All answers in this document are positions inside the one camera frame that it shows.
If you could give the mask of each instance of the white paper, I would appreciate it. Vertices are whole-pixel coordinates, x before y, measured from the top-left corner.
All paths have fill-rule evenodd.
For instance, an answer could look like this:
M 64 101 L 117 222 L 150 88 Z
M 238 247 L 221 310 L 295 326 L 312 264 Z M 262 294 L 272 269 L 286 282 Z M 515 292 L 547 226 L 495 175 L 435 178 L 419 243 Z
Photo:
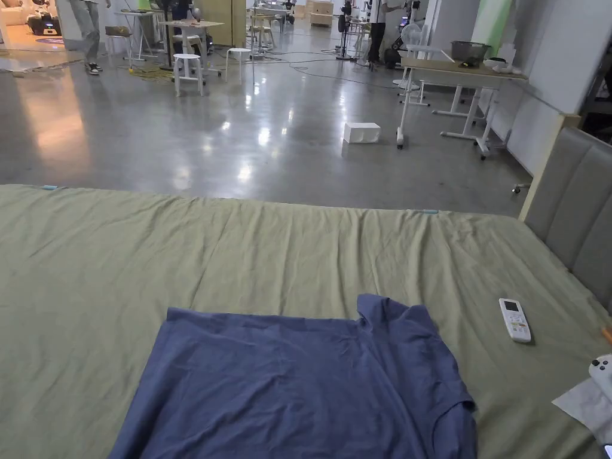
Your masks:
M 592 378 L 555 398 L 553 404 L 584 424 L 599 444 L 612 443 L 612 402 Z

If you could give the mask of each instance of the wooden cabinet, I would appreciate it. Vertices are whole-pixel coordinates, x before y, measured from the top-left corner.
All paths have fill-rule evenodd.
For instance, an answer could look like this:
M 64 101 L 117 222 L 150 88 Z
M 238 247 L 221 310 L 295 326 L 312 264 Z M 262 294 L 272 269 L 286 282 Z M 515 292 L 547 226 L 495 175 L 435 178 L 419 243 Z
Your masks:
M 334 4 L 315 0 L 306 1 L 306 16 L 311 24 L 330 26 L 334 18 Z
M 217 45 L 243 47 L 246 39 L 246 0 L 194 0 L 205 21 L 222 22 L 207 30 Z

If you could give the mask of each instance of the black shoe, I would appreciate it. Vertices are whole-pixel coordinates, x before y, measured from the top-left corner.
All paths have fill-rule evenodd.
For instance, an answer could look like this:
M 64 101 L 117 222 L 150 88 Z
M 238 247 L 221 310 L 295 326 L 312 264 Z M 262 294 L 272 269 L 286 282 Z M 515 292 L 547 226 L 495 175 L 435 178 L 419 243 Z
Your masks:
M 98 70 L 98 66 L 95 65 L 93 62 L 86 63 L 85 70 L 87 70 L 87 73 L 90 75 L 100 75 L 100 70 Z

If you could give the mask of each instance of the white remote control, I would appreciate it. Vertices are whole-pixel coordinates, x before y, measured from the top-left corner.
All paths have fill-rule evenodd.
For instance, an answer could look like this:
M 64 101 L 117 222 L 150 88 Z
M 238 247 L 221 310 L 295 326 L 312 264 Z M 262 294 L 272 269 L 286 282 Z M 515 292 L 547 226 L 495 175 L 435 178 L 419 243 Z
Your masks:
M 612 355 L 593 360 L 589 365 L 589 374 L 608 400 L 612 401 Z
M 516 300 L 500 298 L 499 306 L 504 315 L 504 322 L 506 322 L 510 338 L 519 343 L 529 343 L 531 341 L 531 332 L 529 331 L 529 325 L 527 325 L 527 319 L 525 314 L 523 314 L 521 304 Z

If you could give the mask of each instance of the white round stool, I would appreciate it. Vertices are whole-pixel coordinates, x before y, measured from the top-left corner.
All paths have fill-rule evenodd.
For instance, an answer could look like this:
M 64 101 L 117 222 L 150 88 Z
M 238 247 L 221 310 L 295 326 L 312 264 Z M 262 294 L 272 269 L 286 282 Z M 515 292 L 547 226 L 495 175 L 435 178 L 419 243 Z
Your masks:
M 185 76 L 179 75 L 179 61 L 183 60 L 183 69 Z M 189 61 L 195 61 L 195 74 L 197 78 L 189 76 Z M 204 95 L 204 81 L 202 79 L 202 66 L 200 65 L 200 57 L 197 54 L 175 54 L 174 55 L 174 90 L 176 97 L 181 93 L 181 80 L 197 81 L 200 87 L 200 95 Z
M 230 59 L 230 53 L 238 53 L 238 63 L 240 68 L 240 82 L 242 83 L 242 53 L 250 53 L 251 50 L 247 48 L 230 48 L 225 55 L 225 82 L 228 82 L 228 63 Z

